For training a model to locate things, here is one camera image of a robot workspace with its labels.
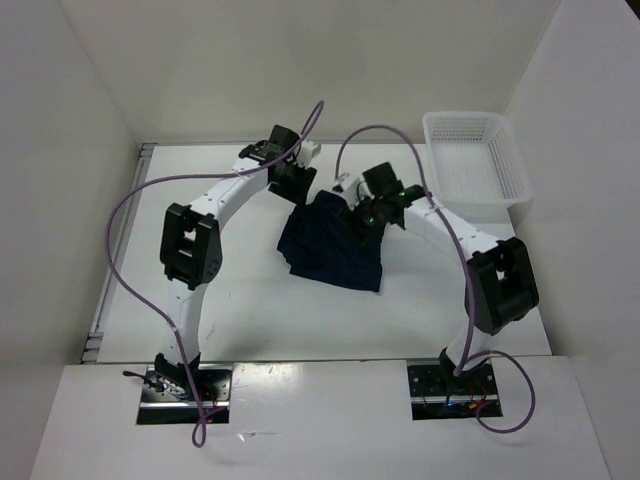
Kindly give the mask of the navy blue shorts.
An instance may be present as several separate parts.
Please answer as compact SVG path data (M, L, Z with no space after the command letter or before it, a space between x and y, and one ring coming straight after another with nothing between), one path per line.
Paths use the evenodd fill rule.
M383 227L366 226L354 218L342 197L320 190L311 203L294 208L277 250L294 276L378 293L384 233Z

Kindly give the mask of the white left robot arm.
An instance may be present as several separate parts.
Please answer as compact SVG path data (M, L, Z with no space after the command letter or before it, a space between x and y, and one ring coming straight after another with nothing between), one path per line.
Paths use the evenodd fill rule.
M241 150L228 178L186 205L167 208L160 261L168 280L167 315L177 331L166 335L154 370L175 398L198 395L202 304L209 283L221 270L224 226L264 189L296 205L305 203L317 173L311 162L320 151L319 144L276 125L268 139Z

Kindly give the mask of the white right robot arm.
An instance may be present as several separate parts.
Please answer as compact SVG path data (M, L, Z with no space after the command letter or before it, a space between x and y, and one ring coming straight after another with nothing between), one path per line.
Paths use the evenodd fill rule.
M388 162L359 175L337 176L331 191L346 201L356 226L396 225L460 262L467 319L439 355L438 378L446 391L464 391L490 355L493 338L539 304L525 243L476 228L438 204L422 184L404 186Z

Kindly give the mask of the white plastic basket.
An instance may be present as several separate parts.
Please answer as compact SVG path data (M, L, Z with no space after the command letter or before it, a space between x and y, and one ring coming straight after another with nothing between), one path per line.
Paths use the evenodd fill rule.
M507 119L492 112L423 116L433 191L449 204L509 208L529 202L532 186Z

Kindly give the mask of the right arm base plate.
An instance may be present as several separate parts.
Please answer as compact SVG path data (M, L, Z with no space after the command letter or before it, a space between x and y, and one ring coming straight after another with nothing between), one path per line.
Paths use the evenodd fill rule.
M451 420L502 417L493 367L481 364L463 379L447 380L437 360L408 362L408 388L412 419Z

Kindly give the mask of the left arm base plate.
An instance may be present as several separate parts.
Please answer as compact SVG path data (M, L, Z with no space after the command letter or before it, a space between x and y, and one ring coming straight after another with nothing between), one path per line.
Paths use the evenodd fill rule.
M148 365L141 389L137 425L195 425L199 419L191 391L159 377ZM230 415L232 368L228 365L201 366L195 377L207 424L227 424Z

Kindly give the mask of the aluminium table edge rail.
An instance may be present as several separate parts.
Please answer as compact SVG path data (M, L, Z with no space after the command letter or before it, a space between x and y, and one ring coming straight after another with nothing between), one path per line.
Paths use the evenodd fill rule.
M140 155L138 157L135 174L131 184L132 188L135 188L145 182L155 146L156 143L145 143L141 146ZM126 253L138 204L139 195L135 194L122 207L118 220L113 224L113 227L118 227L118 229L113 230L115 237L112 244L113 259L117 268L121 267ZM118 282L116 278L113 276L111 271L108 271L103 282L101 295L99 297L93 321L89 328L83 352L80 357L80 364L96 364L98 362L99 351L106 332L111 305L117 291L117 285Z

